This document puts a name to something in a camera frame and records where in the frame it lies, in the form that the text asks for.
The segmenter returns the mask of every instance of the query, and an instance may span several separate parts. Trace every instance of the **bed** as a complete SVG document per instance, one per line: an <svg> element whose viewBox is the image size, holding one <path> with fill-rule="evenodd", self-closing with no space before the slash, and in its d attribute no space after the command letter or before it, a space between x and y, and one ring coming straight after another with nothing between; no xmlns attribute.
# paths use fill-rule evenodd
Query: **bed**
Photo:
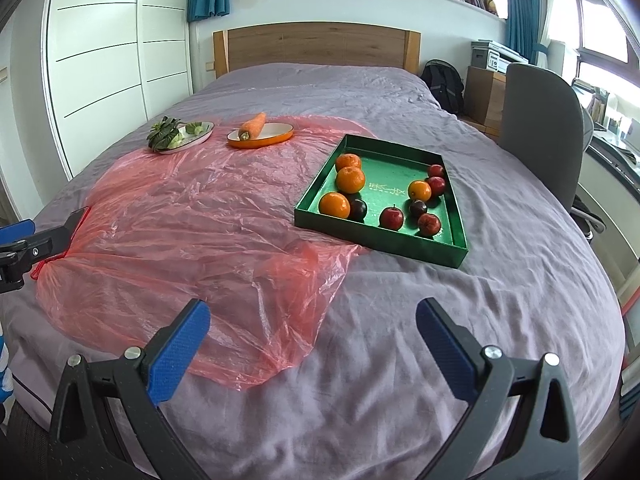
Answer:
<svg viewBox="0 0 640 480"><path fill-rule="evenodd" d="M253 47L250 37L259 38ZM367 45L364 59L349 54L357 41ZM459 269L369 251L351 263L300 366L242 392L186 375L163 411L207 474L414 478L466 406L453 399L415 329L415 306L428 296L481 344L533 359L556 352L585 441L618 384L624 329L615 293L555 197L513 156L442 111L414 75L419 35L369 25L274 24L217 33L213 43L218 75L229 73L166 114L207 110L224 117L259 108L272 116L338 116L381 139L441 153L470 251ZM36 218L38 227L59 224L82 206L117 158L144 146L148 128L75 177ZM28 282L0 297L0 316L12 371L52 406L69 355L111 355L53 328L34 290ZM21 386L15 393L46 428L47 410ZM505 415L479 468L490 464L507 426ZM148 468L130 433L126 441Z"/></svg>

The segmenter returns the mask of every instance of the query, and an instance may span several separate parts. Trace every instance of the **leafy green vegetable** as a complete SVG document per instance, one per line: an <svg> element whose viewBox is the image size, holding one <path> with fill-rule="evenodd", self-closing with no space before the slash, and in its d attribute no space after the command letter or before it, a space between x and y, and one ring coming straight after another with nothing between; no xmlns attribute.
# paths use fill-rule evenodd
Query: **leafy green vegetable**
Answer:
<svg viewBox="0 0 640 480"><path fill-rule="evenodd" d="M178 129L178 119L170 119L165 116L162 121L151 127L151 133L146 136L146 139L149 141L149 147L153 151L159 152L168 149L174 139L181 135Z"/></svg>
<svg viewBox="0 0 640 480"><path fill-rule="evenodd" d="M184 140L184 135L180 132L174 137L174 140L169 142L169 145L166 147L168 150L172 150L174 148L178 148L180 143Z"/></svg>
<svg viewBox="0 0 640 480"><path fill-rule="evenodd" d="M197 123L187 123L184 127L184 131L190 136L197 137L204 131L204 126L202 126L201 121Z"/></svg>
<svg viewBox="0 0 640 480"><path fill-rule="evenodd" d="M172 150L178 148L180 143L188 137L197 137L204 132L202 122L186 123L184 134L180 132L178 119L164 116L162 121L158 121L151 127L151 131L146 140L149 147L155 151Z"/></svg>

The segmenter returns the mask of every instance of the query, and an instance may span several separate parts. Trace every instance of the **screw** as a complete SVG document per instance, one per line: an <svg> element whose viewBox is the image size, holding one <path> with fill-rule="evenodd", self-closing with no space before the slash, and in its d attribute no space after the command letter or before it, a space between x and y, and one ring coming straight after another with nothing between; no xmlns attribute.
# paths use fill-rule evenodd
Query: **screw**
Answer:
<svg viewBox="0 0 640 480"><path fill-rule="evenodd" d="M497 346L488 346L484 349L484 355L489 359L500 359L502 357L502 350Z"/></svg>
<svg viewBox="0 0 640 480"><path fill-rule="evenodd" d="M558 366L560 364L560 358L556 354L553 354L551 352L545 354L545 361L546 364L551 366Z"/></svg>
<svg viewBox="0 0 640 480"><path fill-rule="evenodd" d="M130 346L124 351L125 359L137 359L142 354L142 350L137 346Z"/></svg>
<svg viewBox="0 0 640 480"><path fill-rule="evenodd" d="M69 366L78 366L82 361L82 358L78 354L73 354L69 359L66 360L66 364Z"/></svg>

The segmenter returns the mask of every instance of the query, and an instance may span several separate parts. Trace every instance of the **wooden headboard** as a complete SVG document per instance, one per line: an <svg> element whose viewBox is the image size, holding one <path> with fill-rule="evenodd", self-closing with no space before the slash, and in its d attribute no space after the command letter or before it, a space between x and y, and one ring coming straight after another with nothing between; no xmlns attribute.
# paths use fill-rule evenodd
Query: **wooden headboard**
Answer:
<svg viewBox="0 0 640 480"><path fill-rule="evenodd" d="M420 33L360 23L297 22L213 33L216 77L266 63L393 66L417 74Z"/></svg>

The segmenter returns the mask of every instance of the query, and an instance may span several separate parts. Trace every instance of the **blue gripper pad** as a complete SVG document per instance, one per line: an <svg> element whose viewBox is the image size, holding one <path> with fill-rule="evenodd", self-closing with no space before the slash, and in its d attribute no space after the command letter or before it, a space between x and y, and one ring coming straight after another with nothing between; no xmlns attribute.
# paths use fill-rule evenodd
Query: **blue gripper pad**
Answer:
<svg viewBox="0 0 640 480"><path fill-rule="evenodd" d="M23 220L17 224L7 225L0 228L0 245L7 245L18 240L22 240L27 236L31 236L36 232L36 225L33 220Z"/></svg>
<svg viewBox="0 0 640 480"><path fill-rule="evenodd" d="M155 406L174 395L210 323L209 305L191 300L174 322L161 328L146 345L142 369L146 391Z"/></svg>
<svg viewBox="0 0 640 480"><path fill-rule="evenodd" d="M472 341L465 337L464 339L467 340L463 343L467 345L471 343L471 346L475 343L478 357L481 351L479 343L466 328L455 325L433 298L427 298L418 303L415 322L453 396L466 400L469 404L475 402L478 398L476 366L457 336L464 336L461 332L465 331Z"/></svg>

